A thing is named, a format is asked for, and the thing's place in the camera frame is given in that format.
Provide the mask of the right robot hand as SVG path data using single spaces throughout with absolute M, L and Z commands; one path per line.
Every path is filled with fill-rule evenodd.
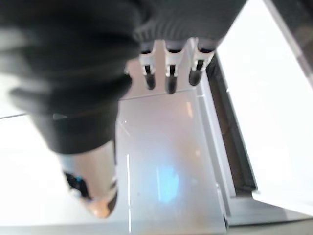
M 115 127 L 139 58 L 156 85 L 154 43 L 164 42 L 165 90 L 177 89 L 188 39 L 197 38 L 189 84 L 199 84 L 243 0 L 3 0 L 0 71 L 19 81 L 12 103 L 58 156 L 68 189 L 98 218 L 116 205 Z

